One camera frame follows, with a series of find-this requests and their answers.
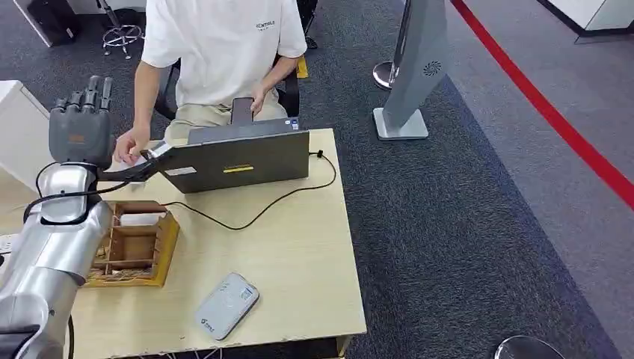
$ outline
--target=desk leg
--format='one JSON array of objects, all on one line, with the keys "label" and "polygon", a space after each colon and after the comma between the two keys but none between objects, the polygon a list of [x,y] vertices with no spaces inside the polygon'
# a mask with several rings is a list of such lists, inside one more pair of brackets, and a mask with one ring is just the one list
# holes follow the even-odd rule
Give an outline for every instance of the desk leg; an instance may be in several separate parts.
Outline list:
[{"label": "desk leg", "polygon": [[348,348],[351,341],[352,341],[351,335],[337,337],[337,355],[339,355],[339,358],[345,357],[345,350]]}]

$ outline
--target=metal pole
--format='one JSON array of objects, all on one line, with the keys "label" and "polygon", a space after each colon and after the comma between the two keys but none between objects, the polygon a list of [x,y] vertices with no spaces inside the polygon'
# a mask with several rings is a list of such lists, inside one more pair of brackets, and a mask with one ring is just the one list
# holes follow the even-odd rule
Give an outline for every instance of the metal pole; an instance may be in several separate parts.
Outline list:
[{"label": "metal pole", "polygon": [[410,25],[410,19],[412,16],[412,1],[405,0],[405,9],[403,11],[403,20],[401,21],[401,29],[398,32],[398,39],[396,41],[396,48],[394,50],[394,60],[382,62],[375,66],[372,71],[372,75],[375,78],[375,82],[378,87],[384,90],[391,90],[398,70],[401,66],[401,60],[403,58],[403,51],[405,49],[405,41],[407,40],[407,28]]},{"label": "metal pole", "polygon": [[496,350],[493,359],[564,359],[557,349],[535,337],[517,335],[503,341]]}]

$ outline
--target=white t-shirt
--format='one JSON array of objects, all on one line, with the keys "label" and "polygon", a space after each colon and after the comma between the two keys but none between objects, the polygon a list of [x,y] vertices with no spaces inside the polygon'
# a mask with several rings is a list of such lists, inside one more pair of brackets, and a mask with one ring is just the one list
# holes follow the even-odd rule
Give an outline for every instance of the white t-shirt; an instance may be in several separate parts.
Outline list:
[{"label": "white t-shirt", "polygon": [[275,55],[306,51],[296,0],[147,0],[141,60],[181,58],[176,103],[225,105],[251,96]]}]

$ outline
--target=white cabinet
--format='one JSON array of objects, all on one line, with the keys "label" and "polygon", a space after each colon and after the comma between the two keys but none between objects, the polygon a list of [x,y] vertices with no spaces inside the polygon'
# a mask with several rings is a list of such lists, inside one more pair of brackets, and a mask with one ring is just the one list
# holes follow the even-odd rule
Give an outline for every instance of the white cabinet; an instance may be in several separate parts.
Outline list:
[{"label": "white cabinet", "polygon": [[37,172],[53,162],[49,112],[19,81],[0,81],[0,171],[35,191]]},{"label": "white cabinet", "polygon": [[623,29],[634,20],[634,0],[548,0],[586,31]]}]

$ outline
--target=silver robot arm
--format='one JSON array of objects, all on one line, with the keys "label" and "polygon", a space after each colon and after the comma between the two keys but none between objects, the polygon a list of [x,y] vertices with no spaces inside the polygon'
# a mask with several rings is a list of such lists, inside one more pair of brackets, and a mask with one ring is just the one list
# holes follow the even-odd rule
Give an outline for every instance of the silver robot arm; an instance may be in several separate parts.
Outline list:
[{"label": "silver robot arm", "polygon": [[[45,196],[87,191],[96,182],[81,165],[62,165],[48,174]],[[87,197],[59,198],[32,209],[0,289],[0,358],[63,357],[77,289],[86,282],[111,216],[105,202]]]},{"label": "silver robot arm", "polygon": [[0,359],[62,359],[77,289],[112,212],[97,182],[144,181],[157,172],[158,154],[143,165],[103,172],[114,138],[109,115],[111,79],[96,98],[99,77],[70,101],[58,100],[49,119],[49,149],[60,165],[43,174],[43,197],[25,210],[25,224],[0,278]]}]

